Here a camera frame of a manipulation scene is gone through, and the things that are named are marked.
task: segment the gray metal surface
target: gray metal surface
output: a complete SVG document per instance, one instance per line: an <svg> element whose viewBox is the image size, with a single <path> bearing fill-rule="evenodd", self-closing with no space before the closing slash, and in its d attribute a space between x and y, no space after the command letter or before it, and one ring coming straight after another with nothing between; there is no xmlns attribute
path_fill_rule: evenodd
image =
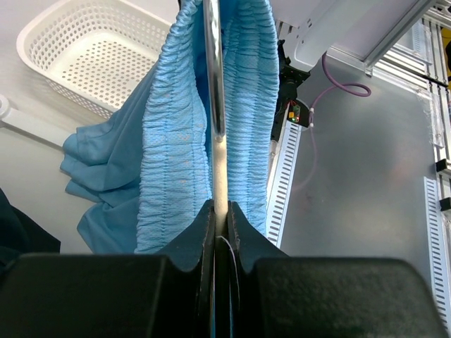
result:
<svg viewBox="0 0 451 338"><path fill-rule="evenodd" d="M314 154L303 137L280 248L291 256L393 257L430 283L424 177L434 178L429 117L414 92L328 59L340 82L363 82L359 98L335 90L318 104ZM300 87L310 104L329 87L321 66Z"/></svg>

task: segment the white plastic basket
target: white plastic basket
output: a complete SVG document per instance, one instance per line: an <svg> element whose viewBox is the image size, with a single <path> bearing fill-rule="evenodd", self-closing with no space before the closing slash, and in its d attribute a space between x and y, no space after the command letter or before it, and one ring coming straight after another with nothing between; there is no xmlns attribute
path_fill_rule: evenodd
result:
<svg viewBox="0 0 451 338"><path fill-rule="evenodd" d="M19 34L23 62L108 118L156 62L170 24L124 0L62 0Z"/></svg>

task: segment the metal rod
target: metal rod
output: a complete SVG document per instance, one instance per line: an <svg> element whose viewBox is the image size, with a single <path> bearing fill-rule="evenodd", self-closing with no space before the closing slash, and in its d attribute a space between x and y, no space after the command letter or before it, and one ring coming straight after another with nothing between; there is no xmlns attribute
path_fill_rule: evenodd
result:
<svg viewBox="0 0 451 338"><path fill-rule="evenodd" d="M213 200L216 236L226 236L228 212L226 108L219 0L204 0L206 70L209 81Z"/></svg>
<svg viewBox="0 0 451 338"><path fill-rule="evenodd" d="M215 137L222 137L226 133L226 117L219 0L204 0L204 25L211 119Z"/></svg>
<svg viewBox="0 0 451 338"><path fill-rule="evenodd" d="M219 236L228 238L228 183L226 108L224 103L223 55L219 0L204 1L206 71L209 79L213 200L215 214L214 244L214 320L216 337L230 337L230 294L228 248Z"/></svg>

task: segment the dark fabric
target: dark fabric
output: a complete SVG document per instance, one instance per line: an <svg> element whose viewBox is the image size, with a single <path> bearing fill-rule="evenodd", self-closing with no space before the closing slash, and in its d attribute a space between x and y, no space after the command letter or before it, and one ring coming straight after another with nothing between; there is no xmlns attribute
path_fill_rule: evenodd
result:
<svg viewBox="0 0 451 338"><path fill-rule="evenodd" d="M10 205L0 189L0 272L21 254L59 252L60 241Z"/></svg>
<svg viewBox="0 0 451 338"><path fill-rule="evenodd" d="M448 42L448 44L445 47L445 53L447 57L447 66L448 69L451 70L451 42Z"/></svg>

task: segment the light blue fabric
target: light blue fabric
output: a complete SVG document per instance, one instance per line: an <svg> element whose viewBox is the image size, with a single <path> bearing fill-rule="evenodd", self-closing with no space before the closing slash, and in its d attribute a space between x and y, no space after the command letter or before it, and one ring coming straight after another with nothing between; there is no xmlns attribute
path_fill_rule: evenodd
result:
<svg viewBox="0 0 451 338"><path fill-rule="evenodd" d="M265 233L266 178L278 92L268 0L221 2L229 198ZM202 0L184 0L159 61L105 123L64 144L66 191L97 204L78 230L93 252L153 253L211 198Z"/></svg>
<svg viewBox="0 0 451 338"><path fill-rule="evenodd" d="M278 93L276 32L267 0L226 6L221 12L230 17L221 16L221 22L229 198L265 234L268 151ZM183 3L155 70L143 117L137 253L161 249L211 198L201 8L201 0Z"/></svg>

